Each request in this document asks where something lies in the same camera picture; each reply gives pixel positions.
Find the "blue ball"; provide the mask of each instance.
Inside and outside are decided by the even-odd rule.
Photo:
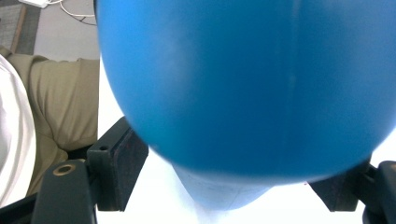
[[[99,0],[97,20],[123,113],[195,174],[313,181],[395,126],[395,1]]]

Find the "carpet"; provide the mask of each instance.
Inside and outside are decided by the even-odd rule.
[[[41,8],[18,0],[0,0],[0,45],[16,53],[33,54]]]

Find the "person's leg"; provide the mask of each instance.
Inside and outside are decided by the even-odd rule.
[[[66,151],[97,140],[99,61],[55,62],[40,56],[0,53],[19,73],[35,120],[37,152],[28,194],[44,172],[67,159]]]

